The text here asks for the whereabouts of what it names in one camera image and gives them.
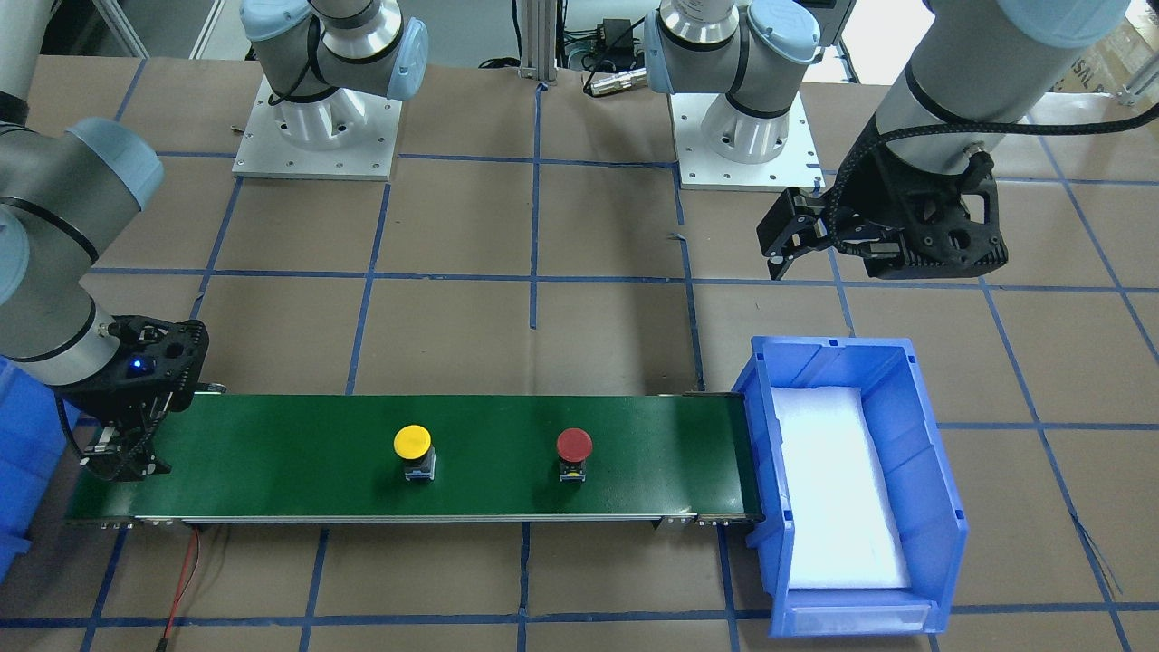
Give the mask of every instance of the tiled table surface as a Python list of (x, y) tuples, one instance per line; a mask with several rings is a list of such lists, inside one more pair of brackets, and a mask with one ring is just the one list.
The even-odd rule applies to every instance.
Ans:
[[(743, 532), (648, 525), (213, 528), (172, 650), (1159, 649), (1159, 146), (1145, 132), (997, 148), (1012, 262), (870, 280), (812, 254), (767, 280), (763, 193), (683, 191), (665, 98), (433, 68), (391, 186), (235, 181), (255, 64), (44, 58), (31, 126), (121, 119), (162, 153), (153, 204), (83, 285), (209, 324), (236, 393), (727, 390), (756, 335), (914, 342), (971, 525), (940, 637), (768, 640)], [(884, 93), (807, 86), (836, 168)], [(1113, 119), (1051, 96), (1040, 123)], [(0, 586), (0, 649), (148, 650), (187, 534), (59, 522)], [(1077, 515), (1114, 570), (1100, 571)]]

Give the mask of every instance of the blue storage box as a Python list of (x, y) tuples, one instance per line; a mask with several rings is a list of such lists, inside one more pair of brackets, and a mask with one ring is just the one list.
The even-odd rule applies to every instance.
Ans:
[[(744, 395), (765, 520), (749, 536), (773, 596), (771, 637), (946, 630), (967, 521), (909, 340), (753, 338)], [(909, 572), (906, 588), (790, 588), (795, 525), (773, 389), (857, 388)]]
[[(68, 417), (75, 424), (72, 408)], [(0, 359), (0, 581), (28, 552), (28, 526), (64, 447), (52, 393)]]

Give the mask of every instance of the red cable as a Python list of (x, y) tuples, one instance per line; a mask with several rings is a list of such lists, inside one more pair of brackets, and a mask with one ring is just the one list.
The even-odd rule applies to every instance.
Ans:
[(184, 595), (184, 587), (188, 586), (185, 583), (185, 570), (189, 569), (189, 558), (194, 555), (198, 536), (197, 528), (195, 527), (192, 534), (189, 535), (189, 545), (185, 547), (185, 561), (181, 564), (181, 576), (177, 578), (177, 591), (173, 593), (173, 607), (169, 609), (169, 621), (165, 624), (165, 633), (161, 635), (161, 638), (169, 638), (169, 631), (173, 629), (173, 621), (177, 616), (177, 605), (181, 603), (181, 596)]

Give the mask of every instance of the light blue joint cap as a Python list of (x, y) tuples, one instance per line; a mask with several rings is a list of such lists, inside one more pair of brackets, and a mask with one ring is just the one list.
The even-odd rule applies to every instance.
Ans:
[(1130, 0), (998, 0), (1006, 17), (1043, 45), (1089, 47), (1123, 22)]
[(793, 0), (753, 0), (749, 24), (780, 56), (802, 65), (812, 63), (821, 43), (821, 25), (809, 9)]
[(246, 38), (269, 41), (293, 29), (309, 15), (308, 0), (243, 0), (241, 25)]
[(644, 17), (644, 69), (648, 71), (648, 88), (665, 95), (673, 93), (672, 76), (668, 73), (668, 61), (664, 58), (664, 37), (659, 32), (656, 12)]
[(148, 205), (165, 178), (156, 152), (140, 135), (102, 117), (87, 117), (66, 129), (121, 178), (141, 210)]
[(0, 305), (12, 298), (28, 271), (28, 233), (24, 225), (0, 206)]
[(407, 101), (418, 93), (427, 75), (427, 59), (430, 56), (430, 34), (427, 23), (418, 19), (407, 21), (402, 31), (402, 41), (394, 56), (394, 71), (391, 83), (386, 87), (387, 100)]

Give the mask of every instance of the white paper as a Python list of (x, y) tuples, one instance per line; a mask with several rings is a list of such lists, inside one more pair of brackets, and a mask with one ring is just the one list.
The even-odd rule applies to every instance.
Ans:
[(796, 540), (789, 588), (907, 588), (861, 390), (772, 390)]

